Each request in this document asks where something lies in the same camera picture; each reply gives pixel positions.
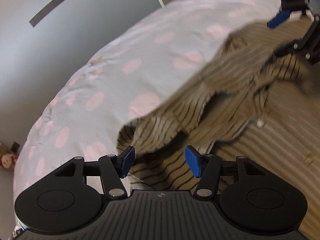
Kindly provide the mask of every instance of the ribbed black plate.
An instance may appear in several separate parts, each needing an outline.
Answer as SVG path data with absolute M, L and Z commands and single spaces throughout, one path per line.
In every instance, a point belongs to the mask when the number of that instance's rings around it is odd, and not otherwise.
M 59 236 L 26 230 L 18 240 L 306 240 L 299 232 L 281 236 L 252 235 L 228 224 L 215 205 L 188 191 L 136 190 L 112 201 L 92 224 Z

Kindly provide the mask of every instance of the polka dot bedding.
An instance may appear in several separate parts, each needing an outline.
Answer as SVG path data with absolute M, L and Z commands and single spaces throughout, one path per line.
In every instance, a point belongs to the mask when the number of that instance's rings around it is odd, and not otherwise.
M 176 0 L 100 49 L 31 128 L 15 168 L 14 198 L 74 156 L 95 161 L 116 153 L 125 123 L 169 98 L 210 62 L 230 32 L 270 19 L 279 5 L 280 0 Z M 99 179 L 91 186 L 101 192 Z

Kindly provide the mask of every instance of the pink polka dot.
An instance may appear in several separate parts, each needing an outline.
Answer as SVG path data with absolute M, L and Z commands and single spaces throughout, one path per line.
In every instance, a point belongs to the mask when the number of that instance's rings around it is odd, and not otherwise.
M 115 57 L 119 57 L 119 56 L 121 56 L 122 54 L 126 53 L 128 50 L 129 50 L 129 47 L 125 47 L 125 48 L 122 48 L 122 49 L 116 51 L 113 55 L 114 55 Z
M 21 168 L 20 168 L 20 176 L 22 176 L 24 173 L 24 164 L 21 165 Z
M 45 129 L 44 129 L 43 135 L 47 135 L 51 131 L 52 126 L 53 126 L 53 122 L 52 121 L 47 122 L 47 124 L 45 125 Z
M 24 190 L 26 190 L 28 187 L 30 187 L 29 181 L 27 181 L 26 184 L 24 185 Z
M 30 143 L 30 138 L 28 137 L 23 147 L 27 148 L 29 146 L 29 143 Z
M 140 58 L 135 58 L 130 60 L 123 68 L 122 71 L 124 74 L 128 75 L 136 71 L 141 67 L 142 60 Z
M 101 74 L 101 73 L 103 73 L 103 69 L 101 69 L 101 68 L 93 71 L 93 72 L 90 73 L 90 75 L 89 75 L 89 80 L 91 80 L 91 81 L 92 81 L 92 80 L 95 80 L 95 79 L 99 76 L 99 74 Z
M 40 158 L 36 168 L 36 176 L 40 177 L 43 173 L 43 170 L 44 170 L 44 158 Z
M 200 14 L 193 14 L 193 15 L 190 15 L 187 18 L 185 18 L 184 21 L 186 23 L 192 23 L 192 22 L 199 21 L 200 19 L 201 19 Z
M 95 65 L 95 64 L 99 63 L 101 59 L 102 59 L 102 56 L 95 56 L 90 60 L 89 63 L 91 65 Z
M 120 43 L 120 37 L 114 39 L 109 44 L 112 45 L 112 46 L 115 46 L 115 45 L 118 45 L 119 43 Z
M 71 96 L 69 96 L 66 100 L 66 105 L 67 106 L 72 106 L 73 102 L 76 100 L 76 95 L 73 94 Z
M 97 161 L 101 156 L 106 155 L 106 147 L 101 142 L 93 142 L 86 147 L 84 156 L 85 160 L 92 162 Z
M 226 37 L 229 32 L 230 30 L 221 24 L 214 24 L 207 28 L 207 33 L 214 38 Z
M 200 67 L 203 62 L 203 57 L 198 51 L 190 51 L 173 60 L 173 66 L 179 70 L 188 70 Z
M 37 130 L 41 127 L 42 121 L 43 121 L 43 120 L 42 120 L 41 117 L 36 121 L 35 127 L 36 127 Z
M 246 13 L 246 11 L 244 11 L 244 10 L 234 10 L 234 11 L 229 12 L 228 16 L 231 18 L 234 18 L 234 17 L 244 15 L 245 13 Z
M 92 98 L 87 102 L 85 105 L 85 109 L 87 111 L 92 111 L 99 107 L 104 100 L 104 93 L 103 92 L 98 92 L 95 95 L 92 96 Z
M 62 148 L 66 142 L 68 141 L 70 136 L 70 129 L 68 127 L 63 128 L 57 138 L 56 138 L 56 147 L 57 148 Z
M 52 101 L 50 102 L 49 107 L 52 109 L 52 108 L 57 104 L 58 101 L 59 101 L 59 97 L 55 97 L 55 98 L 52 99 Z
M 71 81 L 69 82 L 68 85 L 73 86 L 77 82 L 78 79 L 79 79 L 79 76 L 74 77 L 73 79 L 71 79 Z
M 31 158 L 33 156 L 35 148 L 36 148 L 36 146 L 31 146 L 30 151 L 29 151 L 29 158 Z
M 215 9 L 217 6 L 214 4 L 201 4 L 199 5 L 200 9 Z
M 173 12 L 164 14 L 163 18 L 168 20 L 168 19 L 171 19 L 171 18 L 175 17 L 177 14 L 178 14 L 177 11 L 173 11 Z
M 130 118 L 137 118 L 150 113 L 160 105 L 160 98 L 153 93 L 138 95 L 129 105 Z
M 255 6 L 256 5 L 256 2 L 255 1 L 252 1 L 252 0 L 241 0 L 241 2 L 243 4 L 247 4 L 247 5 L 252 5 L 252 6 Z
M 173 32 L 167 32 L 167 33 L 163 33 L 161 35 L 159 35 L 158 37 L 156 37 L 155 39 L 155 43 L 156 44 L 161 44 L 161 43 L 165 43 L 168 41 L 171 41 L 174 38 L 174 33 Z

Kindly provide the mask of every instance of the plush doll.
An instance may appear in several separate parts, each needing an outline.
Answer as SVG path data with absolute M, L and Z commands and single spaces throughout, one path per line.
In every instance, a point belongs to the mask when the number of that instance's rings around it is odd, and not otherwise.
M 13 172 L 14 166 L 17 162 L 17 154 L 0 143 L 0 160 L 0 167 Z

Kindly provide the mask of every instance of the beige striped cloth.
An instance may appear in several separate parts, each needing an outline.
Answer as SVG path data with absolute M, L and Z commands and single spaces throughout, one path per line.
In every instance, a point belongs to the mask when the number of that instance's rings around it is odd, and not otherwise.
M 234 161 L 245 155 L 301 190 L 308 212 L 300 232 L 320 239 L 320 67 L 296 55 L 274 58 L 311 21 L 275 30 L 255 23 L 233 33 L 218 54 L 169 100 L 119 132 L 136 149 L 132 188 L 194 190 L 186 145 Z M 223 177 L 219 190 L 231 184 Z

